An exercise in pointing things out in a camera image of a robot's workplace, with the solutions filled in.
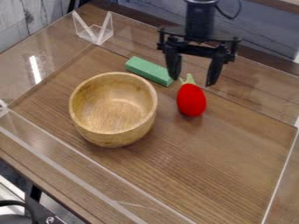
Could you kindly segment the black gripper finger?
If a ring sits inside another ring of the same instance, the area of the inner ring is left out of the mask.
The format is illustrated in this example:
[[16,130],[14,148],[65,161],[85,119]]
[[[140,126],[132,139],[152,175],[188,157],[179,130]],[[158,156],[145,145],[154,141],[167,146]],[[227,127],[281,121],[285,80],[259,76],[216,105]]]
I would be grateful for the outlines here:
[[173,48],[167,47],[164,50],[164,56],[168,74],[171,78],[176,81],[181,72],[181,55]]
[[216,55],[209,63],[209,69],[207,73],[205,86],[209,87],[216,84],[217,79],[220,77],[221,68],[224,65],[224,57]]

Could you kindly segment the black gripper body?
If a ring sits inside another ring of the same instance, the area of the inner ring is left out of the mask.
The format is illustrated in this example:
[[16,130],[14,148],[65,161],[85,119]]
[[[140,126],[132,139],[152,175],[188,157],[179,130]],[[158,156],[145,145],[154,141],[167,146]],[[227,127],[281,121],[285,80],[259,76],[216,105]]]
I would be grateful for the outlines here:
[[240,38],[220,31],[205,38],[195,38],[180,26],[164,27],[158,31],[157,49],[168,63],[181,61],[181,55],[211,59],[213,63],[235,61]]

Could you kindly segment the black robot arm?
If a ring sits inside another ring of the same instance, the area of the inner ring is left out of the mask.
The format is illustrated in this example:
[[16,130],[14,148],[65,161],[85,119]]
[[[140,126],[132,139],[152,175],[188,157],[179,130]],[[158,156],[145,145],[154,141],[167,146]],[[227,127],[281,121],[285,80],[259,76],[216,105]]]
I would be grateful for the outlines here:
[[235,19],[241,10],[229,16],[219,7],[220,0],[184,0],[184,26],[158,29],[157,49],[164,54],[167,71],[173,80],[180,78],[183,55],[211,59],[205,86],[213,86],[220,77],[221,68],[235,61],[240,37],[215,29],[216,12],[228,19]]

